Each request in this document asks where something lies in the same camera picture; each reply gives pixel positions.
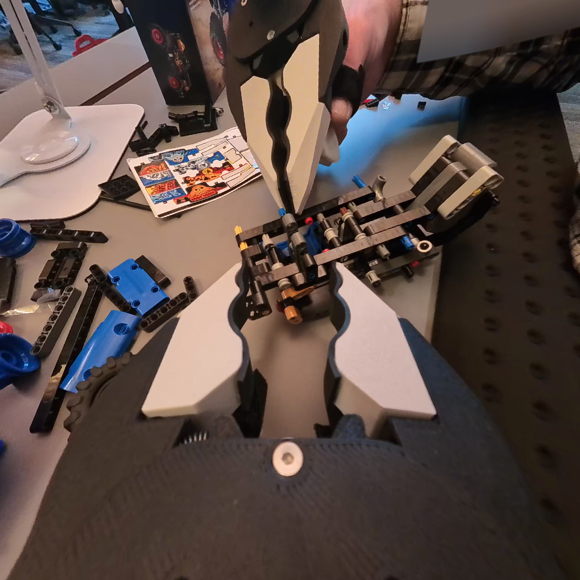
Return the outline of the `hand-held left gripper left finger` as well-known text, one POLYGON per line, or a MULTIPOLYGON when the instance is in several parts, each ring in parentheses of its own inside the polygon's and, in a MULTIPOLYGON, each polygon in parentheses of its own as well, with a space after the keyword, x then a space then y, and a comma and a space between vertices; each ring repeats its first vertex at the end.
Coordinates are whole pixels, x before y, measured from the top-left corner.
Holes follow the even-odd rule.
POLYGON ((240 406, 250 369, 233 314, 245 296, 242 273, 236 264, 183 310, 142 404, 145 416, 230 415, 240 406))

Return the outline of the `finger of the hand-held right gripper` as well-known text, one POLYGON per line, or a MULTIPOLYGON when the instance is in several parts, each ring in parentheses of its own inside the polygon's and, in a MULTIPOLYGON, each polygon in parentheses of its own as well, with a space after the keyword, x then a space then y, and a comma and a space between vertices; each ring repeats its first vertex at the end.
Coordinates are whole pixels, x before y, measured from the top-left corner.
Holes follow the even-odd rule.
POLYGON ((274 138, 266 123, 266 113, 272 97, 268 80, 253 76, 241 85, 246 143, 257 163, 274 200, 286 213, 293 214, 292 199, 284 201, 279 191, 280 170, 272 161, 274 138))
POLYGON ((320 36, 300 43, 285 66, 276 72, 276 85, 289 98, 290 115, 285 135, 289 144, 286 175, 292 209, 301 214, 312 190, 319 164, 331 164, 330 112, 320 101, 320 36))

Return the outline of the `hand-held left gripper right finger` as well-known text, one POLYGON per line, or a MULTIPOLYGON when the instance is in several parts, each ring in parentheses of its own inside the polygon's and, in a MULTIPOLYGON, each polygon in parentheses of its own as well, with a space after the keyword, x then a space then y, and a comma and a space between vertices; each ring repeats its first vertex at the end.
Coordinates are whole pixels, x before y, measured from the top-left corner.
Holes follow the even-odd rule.
POLYGON ((346 415, 361 418, 379 437, 391 418, 431 420, 436 408, 400 320, 349 269, 330 269, 330 322, 324 398, 330 427, 346 415))

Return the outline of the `long black holed beam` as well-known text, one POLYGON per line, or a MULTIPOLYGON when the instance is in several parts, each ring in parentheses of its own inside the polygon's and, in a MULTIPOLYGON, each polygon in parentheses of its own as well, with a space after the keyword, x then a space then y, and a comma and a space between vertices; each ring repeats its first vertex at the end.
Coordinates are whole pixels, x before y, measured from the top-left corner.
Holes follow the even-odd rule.
MULTIPOLYGON (((295 221, 298 224, 298 228, 301 228, 306 224, 306 220, 308 218, 313 218, 313 220, 316 221, 317 214, 320 213, 322 213, 325 217, 333 216, 339 213, 339 209, 341 207, 346 207, 350 202, 354 203, 357 207, 362 207, 362 209, 359 210, 360 216, 366 217, 367 215, 371 215, 375 212, 392 207, 395 204, 413 201, 416 199, 416 195, 408 190, 406 192, 387 197, 379 204, 376 204, 373 201, 374 198, 375 194, 369 187, 364 187, 355 191, 353 190, 347 194, 305 209, 302 214, 295 216, 295 221)), ((279 217, 273 221, 243 230, 241 233, 236 234, 236 242, 237 244, 243 242, 251 244, 252 240, 260 241, 263 234, 276 237, 284 233, 285 227, 282 223, 281 217, 279 217)))

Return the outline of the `black blue toy car chassis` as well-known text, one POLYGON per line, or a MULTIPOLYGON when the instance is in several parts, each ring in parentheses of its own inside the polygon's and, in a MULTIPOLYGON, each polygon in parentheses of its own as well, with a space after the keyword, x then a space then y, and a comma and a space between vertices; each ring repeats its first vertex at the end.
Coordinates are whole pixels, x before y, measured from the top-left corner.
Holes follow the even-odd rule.
MULTIPOLYGON (((249 288, 245 298, 248 318, 269 315, 266 291, 277 289, 276 309, 292 324, 321 316, 322 289, 330 269, 342 264, 370 286, 385 277, 414 269, 435 257, 440 248, 478 222, 497 203, 493 190, 502 183, 497 163, 472 143, 444 136, 409 177, 413 201, 361 217, 350 202, 339 213, 316 221, 308 218, 298 228, 295 215, 279 210, 285 233, 252 243, 240 243, 243 275, 249 288)), ((377 176, 367 185, 379 204, 397 195, 385 192, 386 179, 377 176)))

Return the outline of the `person's right forearm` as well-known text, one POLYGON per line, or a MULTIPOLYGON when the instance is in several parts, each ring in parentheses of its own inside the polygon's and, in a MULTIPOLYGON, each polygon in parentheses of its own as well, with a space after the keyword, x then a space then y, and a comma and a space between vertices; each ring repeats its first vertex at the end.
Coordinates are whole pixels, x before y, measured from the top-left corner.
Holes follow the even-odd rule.
POLYGON ((428 1, 402 1, 395 47, 371 93, 442 100, 483 89, 526 86, 562 92, 579 82, 579 28, 481 52, 418 62, 428 1))

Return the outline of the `grey desk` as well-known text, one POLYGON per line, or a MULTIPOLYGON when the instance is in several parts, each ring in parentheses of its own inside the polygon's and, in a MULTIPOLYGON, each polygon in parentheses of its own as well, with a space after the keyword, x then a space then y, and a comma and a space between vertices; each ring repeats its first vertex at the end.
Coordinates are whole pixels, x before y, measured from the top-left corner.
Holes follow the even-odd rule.
MULTIPOLYGON (((108 90, 100 103, 139 104, 152 129, 166 120, 168 109, 152 70, 144 67, 145 59, 131 30, 54 67, 50 74, 68 105, 83 105, 108 90)), ((354 175, 371 183, 381 174, 389 192, 406 191, 408 176, 419 161, 441 137, 456 135, 462 103, 460 98, 428 100, 419 111, 421 99, 407 95, 400 103, 386 100, 376 110, 360 110, 349 123, 340 162, 320 169, 312 203, 351 191, 354 175)), ((98 202, 69 222, 109 237, 108 243, 89 250, 79 285, 85 287, 82 278, 92 263, 110 267, 144 254, 173 281, 170 296, 177 294, 186 275, 204 291, 240 258, 234 227, 251 228, 276 216, 263 180, 168 221, 98 202)), ((321 381, 332 330, 327 320, 291 327, 280 314, 244 326, 252 363, 269 383, 265 437, 311 437, 314 424, 327 421, 321 381)), ((39 501, 68 438, 61 424, 47 436, 29 432, 63 342, 40 372, 1 391, 1 438, 7 446, 1 457, 1 499, 3 504, 18 504, 17 511, 39 501)))

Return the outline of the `person's right hand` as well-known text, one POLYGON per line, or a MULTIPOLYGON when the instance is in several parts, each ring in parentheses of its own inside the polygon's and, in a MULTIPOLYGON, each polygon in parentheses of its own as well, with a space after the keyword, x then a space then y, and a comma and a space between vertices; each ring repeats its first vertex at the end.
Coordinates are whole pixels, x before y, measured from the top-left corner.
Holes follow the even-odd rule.
POLYGON ((343 65, 364 70, 359 103, 378 90, 401 24, 401 1, 342 1, 349 29, 343 65))

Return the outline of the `short black beam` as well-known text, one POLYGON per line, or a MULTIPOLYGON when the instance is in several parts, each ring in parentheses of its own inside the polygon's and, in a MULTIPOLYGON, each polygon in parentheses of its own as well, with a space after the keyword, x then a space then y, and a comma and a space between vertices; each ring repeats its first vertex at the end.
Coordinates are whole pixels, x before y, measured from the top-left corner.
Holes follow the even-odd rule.
POLYGON ((135 262, 142 268, 148 276, 159 286, 161 289, 165 289, 171 284, 171 280, 168 276, 156 265, 154 265, 147 257, 141 255, 135 259, 135 262))
POLYGON ((198 298, 199 293, 194 279, 190 276, 185 277, 183 283, 185 291, 142 318, 138 325, 139 330, 145 333, 153 332, 162 324, 181 313, 191 302, 198 298))

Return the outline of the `colourful sticker sheet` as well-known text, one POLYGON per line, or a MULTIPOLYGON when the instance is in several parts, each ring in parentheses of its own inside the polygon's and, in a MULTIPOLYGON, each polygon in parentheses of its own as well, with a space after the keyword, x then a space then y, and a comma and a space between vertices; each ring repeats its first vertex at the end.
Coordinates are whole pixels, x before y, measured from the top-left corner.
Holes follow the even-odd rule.
POLYGON ((262 177, 239 128, 196 144, 127 159, 152 213, 168 218, 262 177))

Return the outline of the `black toy set box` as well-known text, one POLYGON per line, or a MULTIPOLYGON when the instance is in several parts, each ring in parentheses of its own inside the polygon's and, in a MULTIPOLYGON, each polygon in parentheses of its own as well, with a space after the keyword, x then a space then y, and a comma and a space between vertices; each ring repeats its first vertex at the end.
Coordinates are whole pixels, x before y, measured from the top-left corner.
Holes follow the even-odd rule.
POLYGON ((213 104, 220 96, 237 3, 125 1, 167 105, 213 104))

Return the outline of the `blue curved panel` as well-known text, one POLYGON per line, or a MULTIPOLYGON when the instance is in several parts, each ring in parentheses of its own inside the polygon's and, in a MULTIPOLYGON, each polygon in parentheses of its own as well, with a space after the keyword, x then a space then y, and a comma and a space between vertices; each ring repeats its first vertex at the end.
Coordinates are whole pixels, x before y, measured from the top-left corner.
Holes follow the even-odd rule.
POLYGON ((118 358, 126 353, 140 322, 140 317, 129 313, 109 312, 73 361, 59 388, 76 393, 77 384, 89 378, 92 368, 104 366, 109 357, 118 358))
POLYGON ((170 301, 170 297, 134 259, 127 259, 111 269, 108 278, 131 308, 143 318, 170 301))

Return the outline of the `black toy tire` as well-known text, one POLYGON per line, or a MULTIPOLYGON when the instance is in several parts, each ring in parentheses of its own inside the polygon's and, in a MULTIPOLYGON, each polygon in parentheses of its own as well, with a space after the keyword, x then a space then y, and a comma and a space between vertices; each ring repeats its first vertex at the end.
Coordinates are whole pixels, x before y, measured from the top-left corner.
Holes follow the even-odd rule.
POLYGON ((82 422, 107 382, 129 364, 132 356, 131 352, 126 352, 118 358, 107 358, 104 365, 92 367, 88 378, 77 384, 76 393, 71 395, 66 402, 69 416, 64 420, 63 426, 69 433, 82 422))

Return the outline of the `black dimpled foam pad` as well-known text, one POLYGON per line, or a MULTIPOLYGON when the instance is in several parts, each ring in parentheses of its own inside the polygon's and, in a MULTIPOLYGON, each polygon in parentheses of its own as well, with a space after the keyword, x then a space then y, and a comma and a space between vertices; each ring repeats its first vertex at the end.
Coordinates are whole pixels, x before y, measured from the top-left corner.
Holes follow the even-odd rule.
POLYGON ((433 343, 511 446, 563 571, 579 579, 576 177, 554 92, 479 93, 459 139, 497 162, 499 204, 443 250, 433 343))

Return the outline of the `long thin black beam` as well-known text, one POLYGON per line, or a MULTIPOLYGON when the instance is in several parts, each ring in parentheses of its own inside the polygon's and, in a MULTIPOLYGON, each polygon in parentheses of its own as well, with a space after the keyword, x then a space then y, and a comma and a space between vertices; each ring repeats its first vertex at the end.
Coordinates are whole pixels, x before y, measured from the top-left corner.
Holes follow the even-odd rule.
POLYGON ((102 296, 96 281, 88 283, 63 349, 30 424, 31 433, 48 433, 53 429, 66 394, 60 385, 88 338, 102 296))

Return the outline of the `grey holed beam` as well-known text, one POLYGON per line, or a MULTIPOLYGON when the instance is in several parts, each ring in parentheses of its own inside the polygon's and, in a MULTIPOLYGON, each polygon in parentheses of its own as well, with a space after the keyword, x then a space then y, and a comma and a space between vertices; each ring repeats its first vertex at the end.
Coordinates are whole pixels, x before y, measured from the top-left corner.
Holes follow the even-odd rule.
POLYGON ((81 295, 81 291, 73 285, 64 288, 53 313, 47 319, 39 337, 37 337, 30 350, 32 356, 45 359, 51 354, 81 295))

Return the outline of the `black studded plate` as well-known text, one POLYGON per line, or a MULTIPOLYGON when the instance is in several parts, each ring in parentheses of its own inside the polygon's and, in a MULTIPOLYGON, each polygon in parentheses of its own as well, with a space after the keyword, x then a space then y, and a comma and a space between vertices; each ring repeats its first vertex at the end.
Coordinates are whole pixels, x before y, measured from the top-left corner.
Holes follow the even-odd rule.
POLYGON ((141 192, 140 186, 129 175, 122 175, 107 182, 98 184, 100 197, 108 199, 127 199, 128 197, 141 192))

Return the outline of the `thin black axle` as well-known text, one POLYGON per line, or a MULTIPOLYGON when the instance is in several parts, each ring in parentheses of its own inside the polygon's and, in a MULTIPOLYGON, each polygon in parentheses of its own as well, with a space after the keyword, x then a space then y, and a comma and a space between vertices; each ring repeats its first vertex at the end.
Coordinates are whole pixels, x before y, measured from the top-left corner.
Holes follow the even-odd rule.
POLYGON ((98 200, 99 201, 109 202, 111 204, 116 204, 116 205, 124 206, 124 207, 133 208, 133 209, 140 209, 142 211, 146 211, 146 212, 152 213, 152 210, 151 210, 151 208, 148 205, 144 205, 144 204, 140 204, 140 203, 137 203, 137 202, 128 201, 128 200, 125 200, 125 199, 109 198, 109 197, 106 197, 104 195, 99 195, 98 200))

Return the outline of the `white book stand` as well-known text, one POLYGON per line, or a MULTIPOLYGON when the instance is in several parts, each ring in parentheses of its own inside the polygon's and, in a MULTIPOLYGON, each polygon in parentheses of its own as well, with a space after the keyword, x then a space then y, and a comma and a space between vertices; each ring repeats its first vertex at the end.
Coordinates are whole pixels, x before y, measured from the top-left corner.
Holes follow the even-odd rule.
POLYGON ((1 140, 1 217, 64 219, 98 198, 141 121, 140 105, 65 107, 21 1, 1 1, 33 73, 42 108, 1 140))

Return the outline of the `chunky black holed brick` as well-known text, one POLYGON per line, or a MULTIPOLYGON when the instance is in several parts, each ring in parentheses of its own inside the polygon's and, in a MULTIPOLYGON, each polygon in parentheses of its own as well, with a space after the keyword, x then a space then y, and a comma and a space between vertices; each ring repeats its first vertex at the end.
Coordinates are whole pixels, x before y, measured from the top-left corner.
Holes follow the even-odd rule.
POLYGON ((50 288, 62 290, 67 286, 73 285, 87 250, 88 245, 82 242, 58 244, 57 248, 51 253, 51 259, 47 261, 41 271, 34 289, 50 288))

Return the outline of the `black angled beam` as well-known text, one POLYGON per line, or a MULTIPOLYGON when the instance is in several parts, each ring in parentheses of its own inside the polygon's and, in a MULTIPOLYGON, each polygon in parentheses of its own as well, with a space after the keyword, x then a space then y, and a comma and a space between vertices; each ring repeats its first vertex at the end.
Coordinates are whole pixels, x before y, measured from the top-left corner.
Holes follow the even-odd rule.
POLYGON ((69 229, 63 221, 31 222, 30 234, 41 241, 60 243, 107 243, 109 241, 101 231, 69 229))

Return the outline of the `blue toy wheel hub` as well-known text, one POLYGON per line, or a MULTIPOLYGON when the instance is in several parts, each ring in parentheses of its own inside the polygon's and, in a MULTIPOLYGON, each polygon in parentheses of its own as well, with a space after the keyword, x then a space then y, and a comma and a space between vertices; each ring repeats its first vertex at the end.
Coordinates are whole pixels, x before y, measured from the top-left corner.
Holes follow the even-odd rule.
POLYGON ((29 253, 36 245, 37 239, 16 221, 1 219, 2 258, 18 259, 29 253))
POLYGON ((32 348, 32 344, 22 337, 1 334, 1 389, 40 367, 40 359, 31 353, 32 348))

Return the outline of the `clear plastic bag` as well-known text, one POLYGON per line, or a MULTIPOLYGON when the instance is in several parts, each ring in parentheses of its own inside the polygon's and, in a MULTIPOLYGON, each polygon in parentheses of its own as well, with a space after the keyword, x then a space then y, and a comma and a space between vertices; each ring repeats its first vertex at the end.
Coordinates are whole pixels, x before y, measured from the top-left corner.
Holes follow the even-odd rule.
POLYGON ((51 314, 54 311, 57 301, 60 299, 62 291, 57 289, 45 288, 41 291, 34 292, 32 302, 28 305, 11 308, 1 313, 1 319, 15 317, 26 314, 51 314))

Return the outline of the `red container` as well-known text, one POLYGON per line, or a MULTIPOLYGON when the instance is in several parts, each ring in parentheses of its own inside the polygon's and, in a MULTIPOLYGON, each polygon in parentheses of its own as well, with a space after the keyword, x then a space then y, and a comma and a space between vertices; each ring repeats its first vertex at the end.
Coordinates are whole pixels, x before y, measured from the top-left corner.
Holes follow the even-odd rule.
POLYGON ((89 34, 81 34, 78 38, 75 39, 74 50, 71 55, 76 57, 93 47, 97 47, 98 45, 104 43, 106 40, 107 39, 105 38, 93 38, 89 34))

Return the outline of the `black curved panel piece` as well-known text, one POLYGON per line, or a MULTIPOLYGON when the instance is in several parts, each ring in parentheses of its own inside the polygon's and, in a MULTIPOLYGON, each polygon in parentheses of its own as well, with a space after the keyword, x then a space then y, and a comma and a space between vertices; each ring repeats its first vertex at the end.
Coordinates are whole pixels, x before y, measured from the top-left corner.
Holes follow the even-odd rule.
POLYGON ((9 257, 1 258, 1 314, 10 306, 16 281, 16 260, 9 257))

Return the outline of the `black office chair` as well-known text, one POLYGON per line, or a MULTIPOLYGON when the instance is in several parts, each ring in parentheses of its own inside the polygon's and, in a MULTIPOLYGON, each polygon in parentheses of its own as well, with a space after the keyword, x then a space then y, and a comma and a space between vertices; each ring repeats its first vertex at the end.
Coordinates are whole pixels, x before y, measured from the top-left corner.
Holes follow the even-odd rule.
POLYGON ((26 8, 25 13, 28 16, 34 32, 37 35, 45 37, 50 44, 53 46, 54 50, 60 52, 62 50, 61 44, 54 40, 53 36, 49 34, 48 30, 53 34, 57 33, 56 27, 69 27, 74 33, 76 38, 82 35, 82 32, 78 30, 72 23, 57 18, 52 18, 47 16, 47 14, 40 8, 38 1, 20 1, 22 4, 30 4, 32 7, 32 12, 29 12, 26 8))

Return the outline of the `large black frame assembly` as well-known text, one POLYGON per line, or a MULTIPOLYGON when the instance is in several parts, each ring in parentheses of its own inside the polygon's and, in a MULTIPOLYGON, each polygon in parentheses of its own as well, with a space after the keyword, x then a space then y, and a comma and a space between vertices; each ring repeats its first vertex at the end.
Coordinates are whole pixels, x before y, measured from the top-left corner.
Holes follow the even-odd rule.
POLYGON ((181 137, 212 132, 217 130, 217 119, 214 106, 205 105, 204 111, 192 111, 188 113, 168 112, 168 118, 178 124, 181 137))

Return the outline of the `black holed frame pieces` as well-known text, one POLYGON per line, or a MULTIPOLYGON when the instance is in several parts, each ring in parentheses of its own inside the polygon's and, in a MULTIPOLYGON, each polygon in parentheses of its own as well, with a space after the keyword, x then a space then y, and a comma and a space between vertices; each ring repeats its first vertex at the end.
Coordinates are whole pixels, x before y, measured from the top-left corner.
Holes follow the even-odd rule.
POLYGON ((147 137, 144 128, 147 121, 135 127, 137 138, 128 144, 131 151, 138 156, 145 156, 156 152, 156 147, 162 142, 171 142, 172 138, 179 135, 178 127, 174 125, 160 124, 151 136, 147 137))

